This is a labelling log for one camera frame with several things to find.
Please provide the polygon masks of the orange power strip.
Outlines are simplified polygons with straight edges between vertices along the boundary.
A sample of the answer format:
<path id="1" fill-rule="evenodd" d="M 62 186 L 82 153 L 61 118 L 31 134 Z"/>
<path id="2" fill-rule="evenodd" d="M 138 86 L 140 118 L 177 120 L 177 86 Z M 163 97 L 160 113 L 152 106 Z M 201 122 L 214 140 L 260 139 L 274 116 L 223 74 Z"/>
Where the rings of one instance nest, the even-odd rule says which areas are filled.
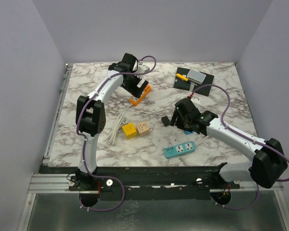
<path id="1" fill-rule="evenodd" d="M 136 98 L 133 96 L 129 99 L 129 102 L 132 104 L 132 106 L 136 107 L 141 101 L 143 101 L 143 99 L 150 93 L 150 91 L 151 86 L 148 84 L 144 89 L 144 91 L 142 92 L 140 98 Z"/>

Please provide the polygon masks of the teal power strip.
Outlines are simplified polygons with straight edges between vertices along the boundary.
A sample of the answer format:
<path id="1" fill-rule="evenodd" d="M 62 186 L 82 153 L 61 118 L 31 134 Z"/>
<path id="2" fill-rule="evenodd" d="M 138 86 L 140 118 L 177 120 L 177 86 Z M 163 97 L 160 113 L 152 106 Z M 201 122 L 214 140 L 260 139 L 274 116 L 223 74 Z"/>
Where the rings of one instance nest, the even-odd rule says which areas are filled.
<path id="1" fill-rule="evenodd" d="M 164 155 L 167 159 L 178 157 L 181 155 L 193 153 L 196 150 L 196 145 L 193 141 L 177 144 L 175 146 L 163 149 Z"/>

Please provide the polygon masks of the yellow cube socket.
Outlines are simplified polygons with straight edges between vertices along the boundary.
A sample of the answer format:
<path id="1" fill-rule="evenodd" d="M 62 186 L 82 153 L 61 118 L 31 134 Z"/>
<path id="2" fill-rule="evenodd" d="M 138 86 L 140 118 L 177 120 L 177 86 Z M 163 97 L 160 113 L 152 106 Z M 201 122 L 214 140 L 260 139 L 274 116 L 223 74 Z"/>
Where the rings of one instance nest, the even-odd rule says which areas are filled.
<path id="1" fill-rule="evenodd" d="M 137 137 L 137 130 L 133 123 L 128 123 L 122 126 L 122 130 L 127 140 Z"/>

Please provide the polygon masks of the beige cube socket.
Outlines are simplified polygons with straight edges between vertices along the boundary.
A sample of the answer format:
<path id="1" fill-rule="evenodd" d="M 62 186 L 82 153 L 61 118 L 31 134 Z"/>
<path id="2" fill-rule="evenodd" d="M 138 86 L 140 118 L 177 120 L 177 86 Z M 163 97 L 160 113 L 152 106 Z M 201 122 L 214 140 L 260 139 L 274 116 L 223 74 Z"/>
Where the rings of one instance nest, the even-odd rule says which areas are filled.
<path id="1" fill-rule="evenodd" d="M 138 123 L 136 128 L 140 137 L 144 137 L 150 133 L 150 127 L 146 121 Z"/>

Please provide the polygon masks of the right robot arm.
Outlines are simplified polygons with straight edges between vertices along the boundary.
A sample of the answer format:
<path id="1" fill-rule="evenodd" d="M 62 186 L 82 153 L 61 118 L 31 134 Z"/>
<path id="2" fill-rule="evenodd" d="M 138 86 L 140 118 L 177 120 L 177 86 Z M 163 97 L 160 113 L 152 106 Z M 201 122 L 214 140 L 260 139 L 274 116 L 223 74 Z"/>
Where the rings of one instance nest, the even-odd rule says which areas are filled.
<path id="1" fill-rule="evenodd" d="M 189 97 L 175 104 L 171 126 L 215 138 L 243 154 L 248 161 L 218 165 L 211 182 L 223 188 L 232 181 L 253 181 L 263 188 L 271 188 L 287 169 L 281 143 L 249 135 L 236 127 L 223 124 L 216 114 L 201 113 Z"/>

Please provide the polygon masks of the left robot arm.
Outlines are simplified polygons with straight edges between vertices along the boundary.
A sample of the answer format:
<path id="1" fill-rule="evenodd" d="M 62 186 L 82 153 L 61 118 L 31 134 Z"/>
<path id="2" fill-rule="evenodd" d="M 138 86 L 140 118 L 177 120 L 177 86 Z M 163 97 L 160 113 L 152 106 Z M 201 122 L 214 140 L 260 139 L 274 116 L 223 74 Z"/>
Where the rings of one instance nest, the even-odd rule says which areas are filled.
<path id="1" fill-rule="evenodd" d="M 85 174 L 80 178 L 80 184 L 86 190 L 96 186 L 97 178 L 92 175 L 97 168 L 96 151 L 100 133 L 106 124 L 105 103 L 119 87 L 122 87 L 135 98 L 140 98 L 148 85 L 144 81 L 141 86 L 141 76 L 152 72 L 143 64 L 142 59 L 126 53 L 122 60 L 108 67 L 106 77 L 88 96 L 79 96 L 76 109 L 76 133 L 84 137 L 79 171 Z"/>

